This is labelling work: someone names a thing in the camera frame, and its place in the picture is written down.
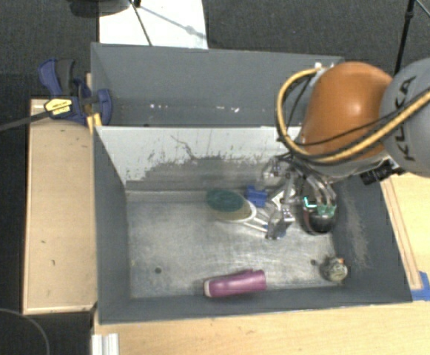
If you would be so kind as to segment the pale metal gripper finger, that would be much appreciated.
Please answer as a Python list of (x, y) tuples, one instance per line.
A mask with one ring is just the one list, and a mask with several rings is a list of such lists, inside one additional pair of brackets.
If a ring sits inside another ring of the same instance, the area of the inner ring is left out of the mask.
[(282, 214), (280, 220), (280, 235), (285, 235), (287, 229), (296, 221), (295, 210), (292, 207), (283, 207), (280, 213)]
[(281, 215), (279, 212), (273, 213), (267, 221), (267, 240), (276, 240), (279, 238), (278, 225), (281, 221)]

